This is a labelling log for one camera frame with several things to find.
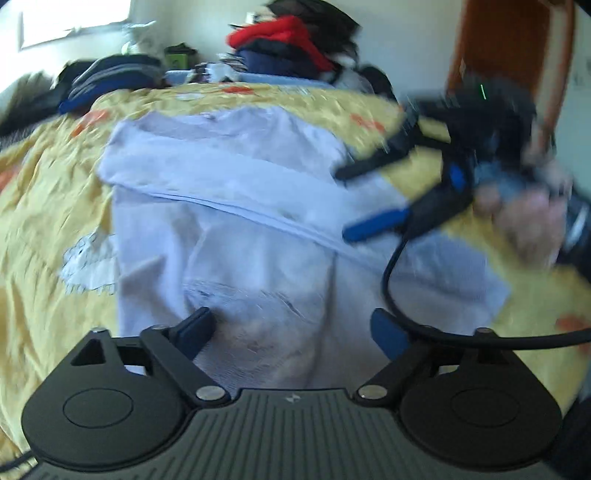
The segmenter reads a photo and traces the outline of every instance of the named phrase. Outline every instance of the black cable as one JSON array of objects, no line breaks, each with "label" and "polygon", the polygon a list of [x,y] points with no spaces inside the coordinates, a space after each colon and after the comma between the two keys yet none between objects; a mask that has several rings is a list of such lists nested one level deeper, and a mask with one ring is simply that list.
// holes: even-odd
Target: black cable
[{"label": "black cable", "polygon": [[539,337],[496,337],[496,336],[467,336],[446,333],[431,327],[418,324],[407,317],[396,305],[396,302],[390,295],[389,282],[390,276],[404,251],[408,239],[403,238],[392,254],[384,274],[382,275],[382,295],[390,313],[394,317],[394,322],[402,327],[411,336],[428,340],[430,342],[442,345],[460,347],[460,348],[493,348],[497,350],[549,350],[553,348],[563,348],[567,346],[580,345],[581,343],[591,343],[591,329],[580,330],[578,332],[561,333],[559,335],[547,335]]},{"label": "black cable", "polygon": [[28,462],[31,458],[33,458],[33,453],[29,450],[23,453],[20,457],[0,465],[0,473],[6,473],[10,470],[14,470],[17,467],[20,467],[23,463]]}]

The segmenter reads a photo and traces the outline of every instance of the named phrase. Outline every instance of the blue fabric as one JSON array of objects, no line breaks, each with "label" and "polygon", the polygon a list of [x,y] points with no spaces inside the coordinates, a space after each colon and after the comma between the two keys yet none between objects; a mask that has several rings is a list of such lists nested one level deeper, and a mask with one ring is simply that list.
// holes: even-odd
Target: blue fabric
[{"label": "blue fabric", "polygon": [[319,75],[318,69],[308,58],[302,60],[282,59],[250,50],[240,50],[238,55],[244,59],[249,73],[306,79],[316,79]]},{"label": "blue fabric", "polygon": [[155,80],[138,72],[126,72],[97,82],[90,90],[60,103],[60,113],[74,112],[89,107],[98,97],[121,89],[156,88]]},{"label": "blue fabric", "polygon": [[322,88],[333,90],[330,83],[320,80],[299,79],[293,77],[281,77],[277,75],[264,75],[262,73],[243,72],[240,74],[240,82],[247,83],[268,83],[269,85],[293,85],[299,87]]},{"label": "blue fabric", "polygon": [[114,78],[115,76],[121,73],[130,72],[137,72],[146,75],[147,77],[154,79],[154,81],[157,83],[159,83],[164,76],[162,68],[160,67],[125,63],[123,65],[111,67],[109,69],[101,70],[100,72],[92,74],[84,83],[79,83],[76,86],[72,87],[72,89],[70,90],[70,94],[68,95],[68,98],[71,100],[79,95],[84,94],[86,91],[92,89],[94,85],[96,85],[99,82],[102,82],[103,80]]},{"label": "blue fabric", "polygon": [[150,65],[162,67],[162,62],[148,55],[111,55],[94,62],[82,75],[72,83],[73,87],[79,86],[90,78],[91,75],[103,70],[126,64]]}]

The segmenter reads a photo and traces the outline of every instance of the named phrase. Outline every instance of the light blue cloth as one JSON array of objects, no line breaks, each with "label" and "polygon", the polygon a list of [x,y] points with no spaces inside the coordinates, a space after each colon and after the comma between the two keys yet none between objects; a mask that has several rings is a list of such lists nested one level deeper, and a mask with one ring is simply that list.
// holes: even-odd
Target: light blue cloth
[{"label": "light blue cloth", "polygon": [[[335,184],[345,155],[279,108],[119,124],[98,174],[115,185],[122,335],[211,307],[218,331],[196,363],[233,394],[352,390],[383,368],[369,318],[398,238],[352,247],[340,232],[404,199],[378,176]],[[410,245],[391,285],[420,323],[468,335],[509,293],[482,254],[440,234]]]},{"label": "light blue cloth", "polygon": [[282,77],[278,75],[264,75],[262,73],[241,73],[240,81],[248,83],[268,83],[269,85],[293,85],[298,87],[323,89],[335,88],[330,83],[321,82],[319,80],[298,79],[294,77]]}]

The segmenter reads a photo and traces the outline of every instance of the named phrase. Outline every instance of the logo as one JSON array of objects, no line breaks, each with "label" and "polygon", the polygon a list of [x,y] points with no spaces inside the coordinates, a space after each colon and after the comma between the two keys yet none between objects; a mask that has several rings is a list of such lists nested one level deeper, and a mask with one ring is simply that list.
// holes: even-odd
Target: logo
[{"label": "logo", "polygon": [[293,405],[294,403],[298,403],[301,400],[301,397],[295,393],[292,393],[289,397],[285,397],[285,399]]}]

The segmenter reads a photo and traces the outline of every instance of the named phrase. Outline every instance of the human hand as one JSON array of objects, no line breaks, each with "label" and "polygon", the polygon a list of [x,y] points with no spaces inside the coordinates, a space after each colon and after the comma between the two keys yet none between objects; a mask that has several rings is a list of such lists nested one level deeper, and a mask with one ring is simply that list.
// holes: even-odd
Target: human hand
[{"label": "human hand", "polygon": [[550,199],[543,187],[503,203],[496,186],[486,185],[477,190],[474,202],[475,213],[491,216],[526,263],[543,267],[558,258],[566,234],[566,208],[565,197]]}]

